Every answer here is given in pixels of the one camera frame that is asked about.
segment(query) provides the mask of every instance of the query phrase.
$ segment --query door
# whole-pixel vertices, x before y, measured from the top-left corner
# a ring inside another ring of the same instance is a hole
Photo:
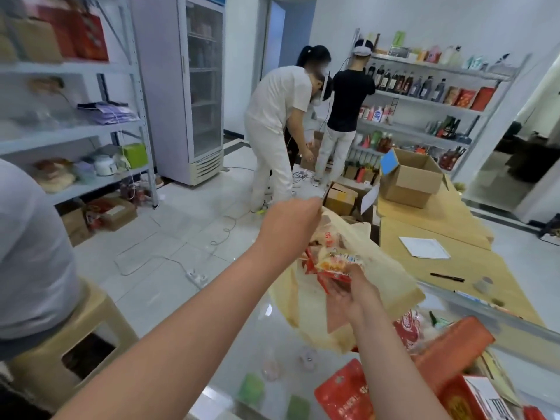
[[[267,37],[264,42],[263,69],[261,78],[280,63],[282,35],[284,34],[284,19],[286,11],[278,3],[271,0],[268,9]]]
[[[223,7],[179,0],[189,162],[223,146]]]

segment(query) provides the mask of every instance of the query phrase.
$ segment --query gray shirt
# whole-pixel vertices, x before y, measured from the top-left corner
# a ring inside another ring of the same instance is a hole
[[[60,216],[28,174],[0,159],[0,339],[48,330],[79,301]]]

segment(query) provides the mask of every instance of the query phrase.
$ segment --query person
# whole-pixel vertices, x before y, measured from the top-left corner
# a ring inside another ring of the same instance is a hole
[[[0,361],[55,334],[80,302],[72,245],[43,189],[0,159]]]
[[[366,96],[375,93],[373,78],[363,73],[373,49],[374,44],[369,40],[356,41],[349,68],[334,76],[333,110],[326,123],[326,133],[319,149],[313,177],[314,181],[322,185],[328,185],[341,176],[348,150],[356,135],[362,103]],[[325,177],[326,162],[333,150],[333,167]]]
[[[284,142],[284,127],[290,131],[302,156],[314,155],[305,145],[303,118],[314,95],[323,89],[325,77],[298,66],[284,66],[269,72],[256,86],[245,113],[247,140],[256,156],[256,171],[250,209],[264,203],[270,170],[273,202],[292,196],[292,169]]]
[[[316,45],[311,47],[309,45],[305,46],[298,57],[298,61],[296,62],[296,66],[300,66],[304,68],[308,72],[320,72],[325,76],[326,68],[329,66],[331,61],[330,52],[329,50],[323,45]],[[315,130],[316,130],[316,114],[315,114],[315,107],[319,106],[325,100],[328,100],[332,94],[332,78],[327,77],[327,81],[323,88],[323,92],[321,94],[316,94],[315,97],[311,99],[311,103],[309,103],[307,107],[307,111],[304,115],[304,135],[305,135],[305,143],[307,147],[311,148],[315,142]],[[293,169],[293,165],[296,163],[296,159],[298,156],[298,146],[296,141],[292,138],[290,131],[285,128],[284,129],[284,141],[286,142],[286,148],[288,150],[288,158],[290,159],[290,166]],[[294,183],[293,187],[298,188],[301,186],[301,183]]]
[[[244,254],[94,377],[54,420],[183,419],[263,294],[307,247],[320,218],[318,197],[272,205]],[[377,418],[409,420],[414,413],[415,420],[450,420],[393,329],[376,287],[363,273],[352,273],[351,291],[336,289],[335,300],[354,329]]]

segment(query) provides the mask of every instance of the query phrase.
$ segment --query hand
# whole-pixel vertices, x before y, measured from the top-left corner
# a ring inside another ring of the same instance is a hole
[[[267,262],[279,260],[287,268],[304,252],[321,219],[322,204],[319,197],[312,197],[272,205],[255,241],[266,252]]]
[[[380,312],[384,312],[379,290],[368,281],[358,265],[349,265],[346,272],[352,277],[350,292],[332,279],[326,282],[327,289],[354,329],[367,327]]]
[[[304,149],[301,151],[301,156],[308,162],[313,162],[315,160],[313,152],[307,147],[304,147]]]

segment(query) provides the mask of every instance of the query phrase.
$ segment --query notepad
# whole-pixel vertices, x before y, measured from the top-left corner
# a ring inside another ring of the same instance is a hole
[[[416,258],[450,259],[443,246],[436,239],[416,239],[414,237],[399,237],[404,247]]]

